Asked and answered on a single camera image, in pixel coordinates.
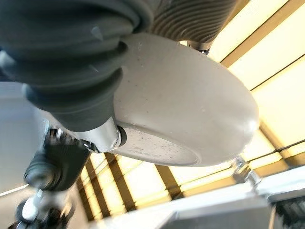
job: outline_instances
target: corrugated rubber bellows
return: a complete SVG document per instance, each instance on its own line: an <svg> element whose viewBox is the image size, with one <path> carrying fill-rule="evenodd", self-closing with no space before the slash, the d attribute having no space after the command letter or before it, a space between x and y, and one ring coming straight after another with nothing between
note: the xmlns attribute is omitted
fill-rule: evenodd
<svg viewBox="0 0 305 229"><path fill-rule="evenodd" d="M209 43L235 5L236 0L164 0L150 32L174 41Z"/></svg>

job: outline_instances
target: gray surface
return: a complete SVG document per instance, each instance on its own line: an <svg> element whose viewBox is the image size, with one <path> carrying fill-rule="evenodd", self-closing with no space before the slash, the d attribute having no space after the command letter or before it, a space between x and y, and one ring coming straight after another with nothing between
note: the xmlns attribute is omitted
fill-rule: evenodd
<svg viewBox="0 0 305 229"><path fill-rule="evenodd" d="M267 229L270 212L269 207L261 207L188 219L170 219L160 229ZM276 219L274 229L282 228Z"/></svg>
<svg viewBox="0 0 305 229"><path fill-rule="evenodd" d="M41 144L41 117L20 94L20 85L0 83L0 192L23 185L23 174Z"/></svg>
<svg viewBox="0 0 305 229"><path fill-rule="evenodd" d="M241 81L171 40L142 33L124 41L130 52L114 109L119 124L136 131L115 153L161 165L211 166L242 152L259 115Z"/></svg>

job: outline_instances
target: silver metal joint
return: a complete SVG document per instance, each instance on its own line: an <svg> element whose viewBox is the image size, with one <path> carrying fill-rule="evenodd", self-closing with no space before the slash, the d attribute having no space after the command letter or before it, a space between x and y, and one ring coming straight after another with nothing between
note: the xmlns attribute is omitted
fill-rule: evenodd
<svg viewBox="0 0 305 229"><path fill-rule="evenodd" d="M121 133L112 117L103 125L85 132L73 132L79 139L84 140L84 146L91 152L104 153L118 148L121 144Z"/></svg>
<svg viewBox="0 0 305 229"><path fill-rule="evenodd" d="M259 175L249 167L249 164L241 156L235 158L233 166L235 168L233 178L237 183L249 181L255 188L261 182Z"/></svg>

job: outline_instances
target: metal bracket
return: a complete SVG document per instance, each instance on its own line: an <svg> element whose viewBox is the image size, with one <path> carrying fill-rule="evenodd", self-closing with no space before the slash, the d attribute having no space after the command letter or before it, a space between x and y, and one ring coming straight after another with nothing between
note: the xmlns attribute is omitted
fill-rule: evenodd
<svg viewBox="0 0 305 229"><path fill-rule="evenodd" d="M249 163L247 163L241 156L238 156L233 161L233 167L235 168L233 178L237 184L249 181L255 190L262 179L254 170L249 167Z"/></svg>

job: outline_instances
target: cable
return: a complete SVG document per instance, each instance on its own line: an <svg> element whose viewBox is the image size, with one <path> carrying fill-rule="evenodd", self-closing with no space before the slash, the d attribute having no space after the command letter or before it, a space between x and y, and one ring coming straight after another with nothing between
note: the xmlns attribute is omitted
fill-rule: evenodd
<svg viewBox="0 0 305 229"><path fill-rule="evenodd" d="M268 229L275 228L275 214L276 214L276 207L273 206L270 214L269 226Z"/></svg>

